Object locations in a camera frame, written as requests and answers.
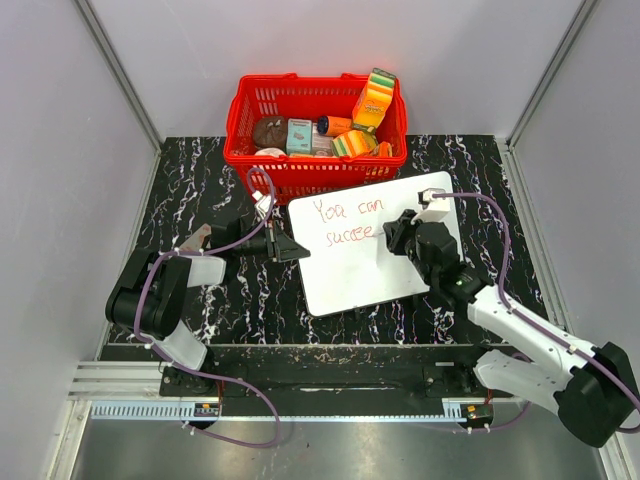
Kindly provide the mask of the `white whiteboard with dark frame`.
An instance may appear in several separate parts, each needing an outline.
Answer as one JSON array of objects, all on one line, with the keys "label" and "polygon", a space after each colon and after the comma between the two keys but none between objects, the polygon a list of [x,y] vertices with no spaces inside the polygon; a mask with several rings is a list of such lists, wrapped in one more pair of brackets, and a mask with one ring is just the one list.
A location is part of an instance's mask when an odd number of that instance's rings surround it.
[{"label": "white whiteboard with dark frame", "polygon": [[294,240],[311,252],[299,261],[307,310],[322,317],[423,294],[428,286],[405,256],[386,248],[383,224],[405,209],[416,212],[418,192],[453,191],[441,171],[292,200]]}]

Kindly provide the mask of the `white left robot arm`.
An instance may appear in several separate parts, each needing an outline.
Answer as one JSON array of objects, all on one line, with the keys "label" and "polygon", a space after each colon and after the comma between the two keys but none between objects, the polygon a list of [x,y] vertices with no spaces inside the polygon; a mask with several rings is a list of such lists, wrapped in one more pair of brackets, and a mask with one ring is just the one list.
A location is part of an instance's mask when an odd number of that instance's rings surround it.
[{"label": "white left robot arm", "polygon": [[182,320],[187,291],[229,283],[244,257],[284,263],[309,256],[309,250],[271,221],[253,227],[241,219],[205,224],[171,256],[135,249],[109,295],[105,315],[184,366],[182,384],[195,395],[206,395],[214,389],[217,373],[213,355]]}]

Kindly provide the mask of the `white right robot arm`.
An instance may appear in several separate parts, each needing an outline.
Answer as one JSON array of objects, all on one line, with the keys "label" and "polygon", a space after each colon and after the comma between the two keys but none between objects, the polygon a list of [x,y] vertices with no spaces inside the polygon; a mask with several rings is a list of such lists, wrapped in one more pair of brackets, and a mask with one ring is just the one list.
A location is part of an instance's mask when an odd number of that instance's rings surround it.
[{"label": "white right robot arm", "polygon": [[489,350],[459,366],[454,380],[460,392],[476,396],[488,388],[520,397],[555,414],[574,437],[595,448],[621,431],[639,400],[621,347],[595,346],[510,300],[461,259],[442,222],[423,222],[405,210],[383,231],[387,250],[408,259],[430,294],[524,356],[515,360]]}]

